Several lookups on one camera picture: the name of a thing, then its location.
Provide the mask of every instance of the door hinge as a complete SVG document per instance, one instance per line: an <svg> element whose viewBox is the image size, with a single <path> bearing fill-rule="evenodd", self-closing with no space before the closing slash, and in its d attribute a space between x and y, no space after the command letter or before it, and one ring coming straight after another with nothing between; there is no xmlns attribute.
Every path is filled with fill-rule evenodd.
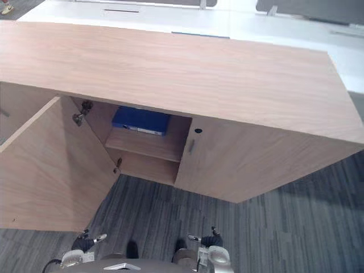
<svg viewBox="0 0 364 273"><path fill-rule="evenodd" d="M122 158L118 159L118 162L116 163L116 168L114 168L114 173L118 171L118 168L120 168L122 161L123 161Z"/></svg>
<svg viewBox="0 0 364 273"><path fill-rule="evenodd" d="M90 110L93 107L93 103L92 101L83 101L82 102L82 109L81 109L81 114L74 114L72 116L73 121L78 125L81 126L82 125L82 120L84 119L84 117L90 112Z"/></svg>

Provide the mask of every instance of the cable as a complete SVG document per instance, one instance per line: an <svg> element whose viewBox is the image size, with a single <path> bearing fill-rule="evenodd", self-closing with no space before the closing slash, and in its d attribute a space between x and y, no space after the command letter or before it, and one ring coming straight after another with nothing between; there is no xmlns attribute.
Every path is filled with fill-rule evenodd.
<svg viewBox="0 0 364 273"><path fill-rule="evenodd" d="M62 261L61 260L58 260L58 259L53 259L53 260L50 260L43 268L42 270L42 273L46 273L46 269L47 267L51 264L51 263L55 263L55 264L60 264Z"/></svg>
<svg viewBox="0 0 364 273"><path fill-rule="evenodd" d="M200 267L200 262L201 262L201 258L198 259L197 261L197 266L196 266L196 271L198 272L198 268Z"/></svg>

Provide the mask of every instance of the person's foot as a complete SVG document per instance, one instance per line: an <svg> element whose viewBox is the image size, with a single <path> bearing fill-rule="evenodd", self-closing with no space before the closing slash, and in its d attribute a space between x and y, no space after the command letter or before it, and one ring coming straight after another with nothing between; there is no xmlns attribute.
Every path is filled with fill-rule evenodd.
<svg viewBox="0 0 364 273"><path fill-rule="evenodd" d="M126 246L126 257L128 259L139 259L138 245L135 241L130 240Z"/></svg>
<svg viewBox="0 0 364 273"><path fill-rule="evenodd" d="M10 13L13 9L14 9L14 7L12 5L6 5L4 7L4 9L2 10L1 14L6 15L6 14Z"/></svg>
<svg viewBox="0 0 364 273"><path fill-rule="evenodd" d="M175 253L180 249L187 249L186 241L183 238L179 238L175 244Z"/></svg>

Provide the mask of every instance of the gray carpet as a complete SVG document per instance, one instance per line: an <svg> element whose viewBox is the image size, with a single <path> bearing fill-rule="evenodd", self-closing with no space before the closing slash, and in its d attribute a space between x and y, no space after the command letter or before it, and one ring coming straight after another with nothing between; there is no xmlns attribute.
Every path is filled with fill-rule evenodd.
<svg viewBox="0 0 364 273"><path fill-rule="evenodd" d="M0 20L18 20L25 13L43 2L44 0L10 0L10 3L14 6L14 10L7 15L0 14ZM1 1L0 8L1 10L3 9L3 3Z"/></svg>
<svg viewBox="0 0 364 273"><path fill-rule="evenodd" d="M358 114L362 118L364 122L364 94L356 93L356 92L349 92L351 99L355 107L357 108Z"/></svg>
<svg viewBox="0 0 364 273"><path fill-rule="evenodd" d="M363 166L364 151L237 205L121 176L89 226L109 235L96 258L132 238L143 258L171 260L179 236L216 225L236 272L364 272ZM75 236L0 230L1 272L40 272Z"/></svg>

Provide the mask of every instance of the wooden cabinet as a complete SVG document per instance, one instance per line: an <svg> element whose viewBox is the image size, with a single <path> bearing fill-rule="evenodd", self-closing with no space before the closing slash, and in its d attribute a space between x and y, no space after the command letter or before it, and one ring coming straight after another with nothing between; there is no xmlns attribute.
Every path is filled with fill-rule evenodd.
<svg viewBox="0 0 364 273"><path fill-rule="evenodd" d="M325 52L68 24L0 32L3 228L80 231L120 173L241 202L364 147ZM167 135L113 128L120 105L170 114Z"/></svg>

